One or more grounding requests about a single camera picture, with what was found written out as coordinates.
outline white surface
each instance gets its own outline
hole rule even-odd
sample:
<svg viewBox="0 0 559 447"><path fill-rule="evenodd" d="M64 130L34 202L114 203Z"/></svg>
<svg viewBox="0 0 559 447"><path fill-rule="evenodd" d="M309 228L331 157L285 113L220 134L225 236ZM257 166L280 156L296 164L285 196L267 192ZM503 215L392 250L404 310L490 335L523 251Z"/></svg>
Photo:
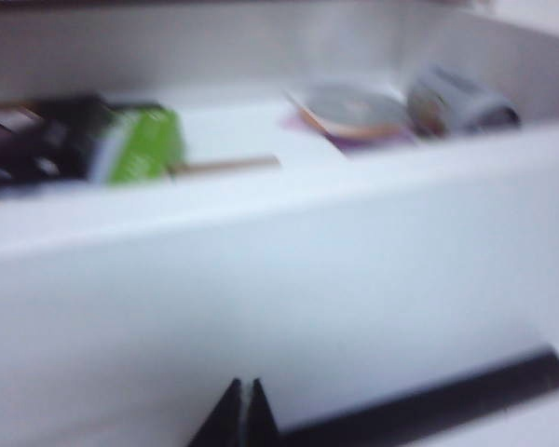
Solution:
<svg viewBox="0 0 559 447"><path fill-rule="evenodd" d="M400 3L307 0L0 11L0 101L181 86L185 102L203 103L262 82L276 88L353 73L378 78L394 65Z"/></svg>
<svg viewBox="0 0 559 447"><path fill-rule="evenodd" d="M559 0L491 0L496 17L559 34Z"/></svg>
<svg viewBox="0 0 559 447"><path fill-rule="evenodd" d="M346 158L321 135L286 129L295 108L276 101L180 109L189 162L274 155L284 169L310 169Z"/></svg>
<svg viewBox="0 0 559 447"><path fill-rule="evenodd" d="M312 175L0 206L0 445L182 444L234 375L292 427L559 341L559 128Z"/></svg>

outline black object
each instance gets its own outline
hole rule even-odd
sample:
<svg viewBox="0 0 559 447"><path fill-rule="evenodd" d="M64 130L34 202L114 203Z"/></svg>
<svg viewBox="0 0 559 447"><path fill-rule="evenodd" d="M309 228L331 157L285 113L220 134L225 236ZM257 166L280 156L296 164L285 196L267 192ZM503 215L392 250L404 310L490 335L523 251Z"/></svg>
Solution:
<svg viewBox="0 0 559 447"><path fill-rule="evenodd" d="M241 382L234 379L189 447L238 447Z"/></svg>
<svg viewBox="0 0 559 447"><path fill-rule="evenodd" d="M296 429L287 433L283 441L286 447L400 445L556 388L559 358L547 351L492 372Z"/></svg>
<svg viewBox="0 0 559 447"><path fill-rule="evenodd" d="M245 409L241 418L240 408ZM188 447L280 447L280 434L273 420L261 382L252 386L250 401L242 402L242 384L234 379L205 424Z"/></svg>
<svg viewBox="0 0 559 447"><path fill-rule="evenodd" d="M280 434L259 379L241 420L235 379L188 447L394 446L424 438L559 388L551 351L491 372L419 390L373 408Z"/></svg>
<svg viewBox="0 0 559 447"><path fill-rule="evenodd" d="M250 447L280 447L280 433L267 402L261 381L252 384L251 405L246 421L246 445Z"/></svg>
<svg viewBox="0 0 559 447"><path fill-rule="evenodd" d="M85 177L112 119L97 95L0 105L0 186Z"/></svg>

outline small container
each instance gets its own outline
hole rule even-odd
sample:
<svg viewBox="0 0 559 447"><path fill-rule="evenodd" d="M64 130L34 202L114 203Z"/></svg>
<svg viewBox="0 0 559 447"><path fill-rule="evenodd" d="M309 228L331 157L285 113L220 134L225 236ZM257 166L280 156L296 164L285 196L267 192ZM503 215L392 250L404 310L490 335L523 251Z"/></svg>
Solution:
<svg viewBox="0 0 559 447"><path fill-rule="evenodd" d="M407 110L421 132L436 136L520 125L520 117L506 97L439 66L423 72L412 85Z"/></svg>

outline white cabinet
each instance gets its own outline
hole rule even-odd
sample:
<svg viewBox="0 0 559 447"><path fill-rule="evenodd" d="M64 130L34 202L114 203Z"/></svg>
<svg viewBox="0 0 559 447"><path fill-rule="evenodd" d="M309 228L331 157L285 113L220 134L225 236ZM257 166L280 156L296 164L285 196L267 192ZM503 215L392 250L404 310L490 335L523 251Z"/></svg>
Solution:
<svg viewBox="0 0 559 447"><path fill-rule="evenodd" d="M235 376L289 429L559 346L559 38L403 3L0 11L0 100L155 98L195 159L284 163L0 203L0 447L183 445ZM272 126L425 61L525 128L345 158Z"/></svg>

